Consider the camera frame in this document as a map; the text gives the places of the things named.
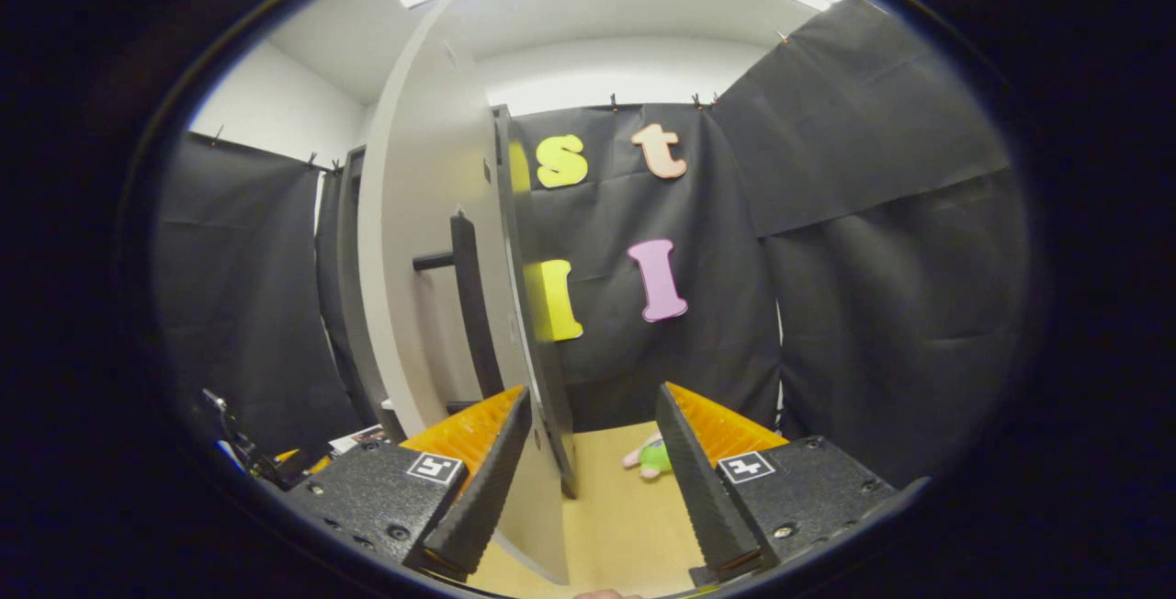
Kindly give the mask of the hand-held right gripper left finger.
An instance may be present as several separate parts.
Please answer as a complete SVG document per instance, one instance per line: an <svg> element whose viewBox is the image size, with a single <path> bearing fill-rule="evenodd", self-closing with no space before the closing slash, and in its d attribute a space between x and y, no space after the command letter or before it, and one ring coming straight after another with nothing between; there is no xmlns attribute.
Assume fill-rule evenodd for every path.
<svg viewBox="0 0 1176 599"><path fill-rule="evenodd" d="M356 442L289 501L354 548L463 583L503 515L530 431L529 390L516 386L403 442Z"/></svg>

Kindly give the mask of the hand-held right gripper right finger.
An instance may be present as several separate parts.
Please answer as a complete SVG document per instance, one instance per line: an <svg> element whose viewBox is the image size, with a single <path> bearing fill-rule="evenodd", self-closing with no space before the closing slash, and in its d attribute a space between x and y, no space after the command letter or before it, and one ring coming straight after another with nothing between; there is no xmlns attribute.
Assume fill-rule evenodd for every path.
<svg viewBox="0 0 1176 599"><path fill-rule="evenodd" d="M703 557L699 586L803 574L898 512L898 490L828 437L786 440L671 382L656 422Z"/></svg>

